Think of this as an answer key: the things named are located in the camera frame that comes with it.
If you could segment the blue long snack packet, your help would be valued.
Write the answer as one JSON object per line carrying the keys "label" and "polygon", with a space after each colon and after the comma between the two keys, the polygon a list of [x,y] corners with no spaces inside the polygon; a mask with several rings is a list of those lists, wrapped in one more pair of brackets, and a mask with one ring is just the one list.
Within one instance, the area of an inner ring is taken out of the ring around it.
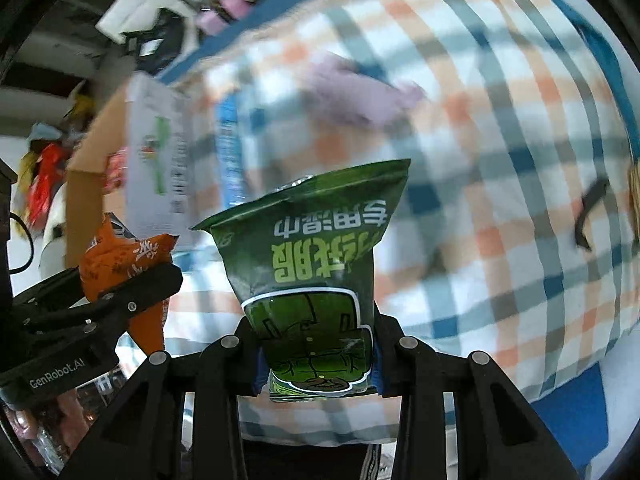
{"label": "blue long snack packet", "polygon": [[224,209],[238,206],[248,199],[239,104],[239,92],[232,91],[216,107],[216,155]]}

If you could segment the green wet wipes packet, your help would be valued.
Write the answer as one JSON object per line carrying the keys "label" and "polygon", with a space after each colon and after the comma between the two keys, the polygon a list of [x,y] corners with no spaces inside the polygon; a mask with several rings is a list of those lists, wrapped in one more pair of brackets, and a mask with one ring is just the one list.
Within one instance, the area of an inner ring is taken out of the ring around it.
{"label": "green wet wipes packet", "polygon": [[374,262],[407,159],[319,174],[201,221],[269,367],[272,400],[366,391]]}

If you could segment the purple fuzzy cloth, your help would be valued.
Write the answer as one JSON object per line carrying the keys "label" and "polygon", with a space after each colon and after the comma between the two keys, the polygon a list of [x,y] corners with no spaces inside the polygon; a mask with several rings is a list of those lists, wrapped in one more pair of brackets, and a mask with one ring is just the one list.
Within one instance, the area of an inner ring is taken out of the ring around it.
{"label": "purple fuzzy cloth", "polygon": [[358,72],[352,61],[328,54],[312,64],[308,77],[311,107],[337,125],[381,129],[425,99],[417,84],[395,87]]}

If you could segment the black bag on chair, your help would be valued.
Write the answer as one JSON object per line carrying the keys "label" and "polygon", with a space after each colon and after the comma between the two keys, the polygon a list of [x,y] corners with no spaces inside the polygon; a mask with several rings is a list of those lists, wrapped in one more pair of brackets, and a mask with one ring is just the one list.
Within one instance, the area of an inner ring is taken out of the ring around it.
{"label": "black bag on chair", "polygon": [[154,76],[178,58],[185,36],[184,18],[174,11],[160,8],[150,29],[124,33],[124,53],[134,58],[137,72]]}

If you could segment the cardboard box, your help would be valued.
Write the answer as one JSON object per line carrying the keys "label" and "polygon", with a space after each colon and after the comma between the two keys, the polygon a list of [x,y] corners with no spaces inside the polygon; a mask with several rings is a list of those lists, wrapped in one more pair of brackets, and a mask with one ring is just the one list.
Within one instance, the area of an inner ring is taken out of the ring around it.
{"label": "cardboard box", "polygon": [[178,252],[196,246],[186,98],[135,73],[104,105],[66,170],[66,266],[81,256],[107,212],[136,237],[168,233]]}

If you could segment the pink suitcase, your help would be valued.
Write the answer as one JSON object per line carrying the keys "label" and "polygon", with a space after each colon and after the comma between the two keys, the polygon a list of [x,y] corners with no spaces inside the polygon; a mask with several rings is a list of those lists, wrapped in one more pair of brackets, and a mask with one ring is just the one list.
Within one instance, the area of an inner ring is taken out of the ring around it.
{"label": "pink suitcase", "polygon": [[195,19],[196,27],[206,36],[215,36],[250,13],[253,5],[245,0],[209,0]]}

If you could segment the orange snack packet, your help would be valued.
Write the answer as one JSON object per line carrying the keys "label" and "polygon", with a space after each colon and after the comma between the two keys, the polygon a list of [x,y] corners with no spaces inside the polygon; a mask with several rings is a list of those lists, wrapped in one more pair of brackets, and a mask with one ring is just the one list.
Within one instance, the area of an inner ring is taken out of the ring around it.
{"label": "orange snack packet", "polygon": [[[82,289],[90,301],[98,300],[102,292],[134,278],[152,266],[172,263],[171,252],[178,237],[168,233],[138,240],[112,214],[104,214],[85,255],[79,263]],[[165,349],[164,325],[169,308],[169,296],[136,313],[129,322],[128,334],[149,356]]]}

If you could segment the red plastic bag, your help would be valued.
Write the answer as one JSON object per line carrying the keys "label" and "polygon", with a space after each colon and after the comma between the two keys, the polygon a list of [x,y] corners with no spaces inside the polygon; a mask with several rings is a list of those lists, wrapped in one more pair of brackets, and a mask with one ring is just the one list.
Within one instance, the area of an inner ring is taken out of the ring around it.
{"label": "red plastic bag", "polygon": [[26,223],[33,233],[46,226],[53,197],[62,185],[67,151],[60,144],[49,143],[36,161],[36,175],[27,194]]}

